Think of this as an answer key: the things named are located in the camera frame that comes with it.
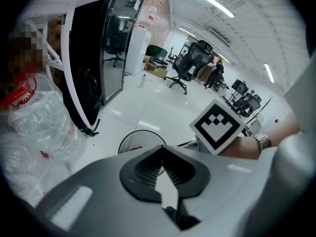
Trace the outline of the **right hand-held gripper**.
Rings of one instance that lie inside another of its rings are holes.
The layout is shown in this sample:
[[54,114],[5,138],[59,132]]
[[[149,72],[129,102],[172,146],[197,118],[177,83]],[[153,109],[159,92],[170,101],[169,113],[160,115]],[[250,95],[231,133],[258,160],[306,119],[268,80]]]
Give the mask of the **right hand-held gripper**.
[[184,148],[218,155],[228,147],[245,129],[244,121],[227,105],[214,99],[191,122],[195,139],[184,144]]

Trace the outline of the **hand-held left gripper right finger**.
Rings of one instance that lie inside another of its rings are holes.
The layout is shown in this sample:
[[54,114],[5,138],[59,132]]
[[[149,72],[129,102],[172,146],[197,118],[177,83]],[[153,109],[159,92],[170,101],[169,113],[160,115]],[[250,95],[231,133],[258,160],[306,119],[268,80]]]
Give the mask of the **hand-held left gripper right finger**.
[[163,166],[176,186],[178,208],[163,210],[164,229],[242,229],[258,198],[258,160],[163,146]]

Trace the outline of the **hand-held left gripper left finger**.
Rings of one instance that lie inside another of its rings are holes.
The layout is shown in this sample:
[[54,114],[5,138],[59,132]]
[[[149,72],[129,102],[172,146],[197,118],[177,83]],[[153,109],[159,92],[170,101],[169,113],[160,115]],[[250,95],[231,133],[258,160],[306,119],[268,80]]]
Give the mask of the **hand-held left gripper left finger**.
[[36,212],[58,235],[67,237],[173,237],[179,228],[160,203],[134,198],[119,172],[146,150],[97,160],[57,185],[36,206]]

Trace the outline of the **person's right forearm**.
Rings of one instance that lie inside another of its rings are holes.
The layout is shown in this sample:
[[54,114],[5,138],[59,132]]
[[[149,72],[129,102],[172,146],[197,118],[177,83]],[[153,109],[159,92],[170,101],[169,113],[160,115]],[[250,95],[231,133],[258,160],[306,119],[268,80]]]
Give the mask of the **person's right forearm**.
[[[300,132],[300,126],[295,115],[290,112],[283,122],[266,135],[271,140],[272,146],[277,147],[286,137]],[[259,158],[257,141],[253,137],[237,137],[219,155],[231,158],[255,159]]]

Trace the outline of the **black office chair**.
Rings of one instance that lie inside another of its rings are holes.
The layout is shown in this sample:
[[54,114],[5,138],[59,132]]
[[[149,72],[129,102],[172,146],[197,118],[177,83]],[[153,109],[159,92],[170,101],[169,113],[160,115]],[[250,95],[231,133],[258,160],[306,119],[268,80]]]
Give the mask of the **black office chair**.
[[180,85],[185,91],[184,94],[187,95],[187,85],[183,81],[190,82],[194,80],[198,72],[211,63],[213,59],[213,47],[209,43],[204,40],[193,42],[188,52],[172,64],[177,76],[165,77],[164,80],[173,81],[169,88],[172,88],[175,84]]
[[236,114],[248,118],[255,110],[261,107],[262,99],[255,94],[253,89],[249,92],[250,87],[244,81],[237,79],[232,88],[241,95],[232,105],[232,110]]

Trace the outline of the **silver metal wristwatch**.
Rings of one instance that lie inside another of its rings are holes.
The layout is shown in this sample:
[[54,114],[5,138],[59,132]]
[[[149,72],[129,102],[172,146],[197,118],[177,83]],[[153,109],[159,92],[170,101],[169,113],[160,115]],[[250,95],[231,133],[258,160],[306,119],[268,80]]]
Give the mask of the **silver metal wristwatch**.
[[256,134],[253,138],[257,141],[259,153],[272,146],[271,140],[266,134]]

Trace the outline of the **long ceiling light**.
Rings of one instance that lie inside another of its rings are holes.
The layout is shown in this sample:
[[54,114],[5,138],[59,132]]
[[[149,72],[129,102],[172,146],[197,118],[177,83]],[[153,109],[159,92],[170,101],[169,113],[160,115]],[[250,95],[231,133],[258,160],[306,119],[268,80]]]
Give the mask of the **long ceiling light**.
[[267,71],[267,73],[268,73],[268,76],[269,76],[270,81],[271,81],[272,83],[275,83],[275,81],[274,81],[274,78],[273,78],[273,75],[272,75],[272,72],[271,72],[271,69],[270,69],[269,65],[268,65],[267,63],[265,63],[265,64],[264,64],[264,66],[265,66],[265,69],[266,69],[266,71]]
[[217,2],[216,0],[205,0],[218,8],[220,11],[222,11],[224,14],[226,14],[230,18],[234,18],[235,14],[232,13],[229,9],[227,9],[225,6],[223,6],[221,3]]

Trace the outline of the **clear plastic bags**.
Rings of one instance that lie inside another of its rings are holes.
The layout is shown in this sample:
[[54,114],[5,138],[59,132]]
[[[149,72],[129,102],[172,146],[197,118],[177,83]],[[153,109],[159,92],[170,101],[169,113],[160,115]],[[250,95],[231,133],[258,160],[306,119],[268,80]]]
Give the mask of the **clear plastic bags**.
[[66,134],[38,138],[10,124],[0,128],[0,168],[13,190],[31,206],[71,175],[84,152],[85,137],[75,125]]

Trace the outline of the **cardboard box with goods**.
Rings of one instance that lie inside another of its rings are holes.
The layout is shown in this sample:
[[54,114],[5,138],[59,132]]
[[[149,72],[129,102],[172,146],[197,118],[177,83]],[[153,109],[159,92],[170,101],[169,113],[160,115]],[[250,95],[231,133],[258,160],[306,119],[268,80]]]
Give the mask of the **cardboard box with goods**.
[[156,57],[144,56],[143,62],[145,63],[144,71],[149,72],[163,80],[166,80],[167,66],[163,60],[157,59]]

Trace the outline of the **dark green table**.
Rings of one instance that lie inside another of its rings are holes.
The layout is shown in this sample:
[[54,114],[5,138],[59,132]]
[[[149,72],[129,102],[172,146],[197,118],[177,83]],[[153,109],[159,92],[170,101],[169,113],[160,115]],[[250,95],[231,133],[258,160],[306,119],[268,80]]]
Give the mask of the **dark green table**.
[[167,55],[167,50],[160,46],[150,44],[146,49],[146,55],[156,59],[164,59]]

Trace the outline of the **white water dispenser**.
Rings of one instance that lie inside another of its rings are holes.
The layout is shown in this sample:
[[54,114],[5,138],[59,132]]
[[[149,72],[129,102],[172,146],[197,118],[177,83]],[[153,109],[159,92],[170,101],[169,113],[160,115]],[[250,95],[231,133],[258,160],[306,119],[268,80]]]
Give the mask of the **white water dispenser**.
[[142,63],[151,35],[148,30],[143,28],[133,29],[125,65],[125,71],[128,74],[134,76],[143,70]]

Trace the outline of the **black glass-door cabinet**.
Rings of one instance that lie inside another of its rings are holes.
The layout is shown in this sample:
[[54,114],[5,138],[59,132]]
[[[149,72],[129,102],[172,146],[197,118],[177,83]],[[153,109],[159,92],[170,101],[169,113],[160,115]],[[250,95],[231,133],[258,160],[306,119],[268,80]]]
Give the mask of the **black glass-door cabinet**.
[[107,105],[123,89],[131,33],[144,0],[98,0],[75,9],[72,70],[90,69]]

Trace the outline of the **clear bottle on cabinet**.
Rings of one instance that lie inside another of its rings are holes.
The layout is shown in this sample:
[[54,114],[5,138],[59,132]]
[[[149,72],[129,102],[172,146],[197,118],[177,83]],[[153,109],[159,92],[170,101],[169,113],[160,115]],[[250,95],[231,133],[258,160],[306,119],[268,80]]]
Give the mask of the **clear bottle on cabinet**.
[[153,5],[143,6],[141,13],[138,17],[138,27],[148,29],[152,25],[156,17],[156,14],[157,8]]

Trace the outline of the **white table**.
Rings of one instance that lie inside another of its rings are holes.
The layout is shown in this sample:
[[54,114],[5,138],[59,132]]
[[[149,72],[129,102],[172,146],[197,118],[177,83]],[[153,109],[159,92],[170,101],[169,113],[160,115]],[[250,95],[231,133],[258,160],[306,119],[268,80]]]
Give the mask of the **white table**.
[[[96,125],[91,125],[83,111],[79,101],[71,72],[69,43],[70,32],[75,9],[98,0],[30,0],[25,9],[21,12],[18,19],[29,25],[32,31],[35,31],[42,37],[43,44],[46,46],[46,52],[52,55],[53,59],[48,58],[45,65],[46,73],[50,79],[52,74],[50,67],[55,67],[64,72],[67,87],[81,120],[89,130],[93,130]],[[48,21],[55,16],[65,16],[65,21],[61,26],[61,56],[47,42]]]

